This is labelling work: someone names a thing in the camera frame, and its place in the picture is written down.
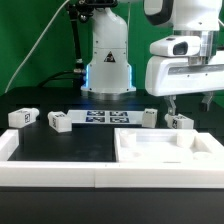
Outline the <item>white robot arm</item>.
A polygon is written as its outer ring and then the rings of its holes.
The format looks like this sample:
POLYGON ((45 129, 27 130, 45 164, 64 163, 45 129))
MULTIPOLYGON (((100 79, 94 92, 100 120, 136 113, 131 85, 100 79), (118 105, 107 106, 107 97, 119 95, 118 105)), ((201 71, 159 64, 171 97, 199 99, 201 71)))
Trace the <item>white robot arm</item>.
MULTIPOLYGON (((154 26, 173 34, 150 44, 145 89, 162 96, 168 113, 175 113, 175 97, 202 93, 201 108, 209 109, 214 92, 224 90, 224 50, 217 48, 223 0, 143 0, 144 14, 154 26)), ((110 4, 88 3, 94 10, 93 57, 87 65, 82 91, 96 98, 115 98, 133 92, 127 63, 127 25, 110 4)))

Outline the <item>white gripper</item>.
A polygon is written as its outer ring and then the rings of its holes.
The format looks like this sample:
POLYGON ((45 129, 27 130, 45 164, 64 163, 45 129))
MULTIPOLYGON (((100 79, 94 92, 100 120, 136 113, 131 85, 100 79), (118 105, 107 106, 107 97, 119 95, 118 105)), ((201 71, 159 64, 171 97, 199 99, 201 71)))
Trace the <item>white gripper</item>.
POLYGON ((201 110, 207 112, 214 98, 213 92, 224 90, 224 51, 218 51, 207 65, 189 65, 187 57, 153 56, 146 69, 145 89, 153 96, 166 96, 168 114, 176 114, 175 96, 205 92, 201 110))

